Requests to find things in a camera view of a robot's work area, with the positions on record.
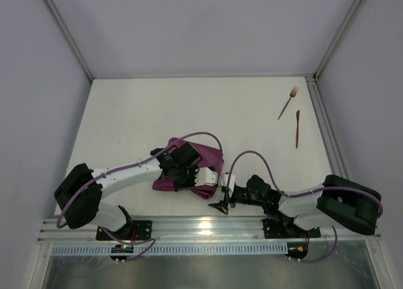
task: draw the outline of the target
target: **brown cutlery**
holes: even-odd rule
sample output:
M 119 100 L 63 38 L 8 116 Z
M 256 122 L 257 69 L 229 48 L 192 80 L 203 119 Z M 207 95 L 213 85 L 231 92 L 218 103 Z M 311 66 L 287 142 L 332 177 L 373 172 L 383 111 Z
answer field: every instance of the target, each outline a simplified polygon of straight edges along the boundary
M 295 148 L 298 148 L 298 141 L 299 141 L 299 131 L 300 131 L 300 110 L 297 111 L 297 134 L 295 136 Z
M 277 120 L 279 120 L 280 117 L 281 117 L 281 115 L 284 113 L 285 108 L 286 108 L 287 105 L 290 103 L 291 98 L 294 98 L 295 95 L 297 95 L 298 89 L 299 89 L 298 86 L 294 86 L 294 88 L 292 89 L 292 91 L 291 91 L 291 93 L 290 93 L 290 99 L 288 99 L 287 103 L 286 103 L 285 106 L 284 106 L 284 109 L 281 111 L 281 113 L 280 113 L 280 115 L 279 115 L 279 117 L 278 117 Z

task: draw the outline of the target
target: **fork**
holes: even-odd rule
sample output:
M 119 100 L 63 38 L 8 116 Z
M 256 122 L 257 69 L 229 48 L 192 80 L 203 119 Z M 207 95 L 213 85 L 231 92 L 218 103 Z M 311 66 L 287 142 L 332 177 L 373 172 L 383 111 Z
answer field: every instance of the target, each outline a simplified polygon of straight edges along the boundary
M 294 88 L 292 89 L 292 91 L 291 91 L 291 93 L 290 93 L 290 99 L 288 99 L 287 103 L 286 103 L 285 106 L 284 106 L 284 109 L 281 111 L 281 113 L 280 113 L 280 115 L 279 115 L 279 117 L 278 117 L 277 120 L 279 120 L 280 117 L 282 116 L 282 114 L 284 113 L 285 108 L 286 108 L 287 105 L 290 103 L 291 98 L 294 98 L 295 95 L 297 95 L 298 89 L 299 89 L 298 86 L 294 86 Z

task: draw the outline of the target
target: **white table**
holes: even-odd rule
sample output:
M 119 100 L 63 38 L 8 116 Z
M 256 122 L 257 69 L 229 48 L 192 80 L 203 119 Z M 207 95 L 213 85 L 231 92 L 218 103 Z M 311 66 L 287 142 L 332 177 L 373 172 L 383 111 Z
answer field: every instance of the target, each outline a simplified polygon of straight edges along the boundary
M 294 86 L 300 89 L 277 120 Z M 295 113 L 300 110 L 300 140 L 295 148 Z M 82 162 L 89 168 L 133 161 L 171 137 L 208 131 L 222 142 L 223 172 L 240 152 L 260 152 L 272 168 L 280 189 L 299 191 L 318 185 L 331 173 L 314 109 L 303 77 L 97 79 L 82 118 L 68 172 Z M 190 139 L 216 147 L 207 136 Z M 258 174 L 270 182 L 258 157 L 246 155 L 235 168 L 243 186 Z M 124 206 L 131 215 L 216 216 L 210 200 L 190 191 L 161 192 L 142 183 L 104 201 Z M 237 205 L 230 215 L 262 215 L 259 207 Z

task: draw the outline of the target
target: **purple cloth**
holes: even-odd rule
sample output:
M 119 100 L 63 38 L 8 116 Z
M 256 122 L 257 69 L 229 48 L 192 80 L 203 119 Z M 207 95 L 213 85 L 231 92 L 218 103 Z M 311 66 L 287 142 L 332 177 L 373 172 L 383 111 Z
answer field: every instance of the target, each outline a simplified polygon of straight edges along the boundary
M 168 141 L 168 144 L 174 142 L 177 140 L 177 138 L 171 138 Z M 181 147 L 183 144 L 187 143 L 187 141 L 182 140 L 176 143 L 175 145 L 177 147 Z M 190 142 L 192 146 L 199 152 L 199 154 L 202 156 L 202 160 L 197 164 L 199 167 L 210 167 L 215 164 L 214 168 L 215 171 L 221 175 L 221 170 L 222 166 L 224 165 L 224 160 L 221 158 L 219 162 L 217 163 L 218 159 L 221 156 L 220 150 L 215 149 L 210 146 L 202 145 L 202 144 L 197 144 Z M 174 191 L 174 181 L 170 179 L 160 179 L 157 181 L 154 181 L 152 185 L 153 190 L 158 190 L 158 191 Z M 203 199 L 210 199 L 216 191 L 217 187 L 215 186 L 210 186 L 210 185 L 203 185 L 199 186 L 197 188 L 193 188 L 192 192 L 194 192 L 196 195 L 198 195 L 200 198 Z

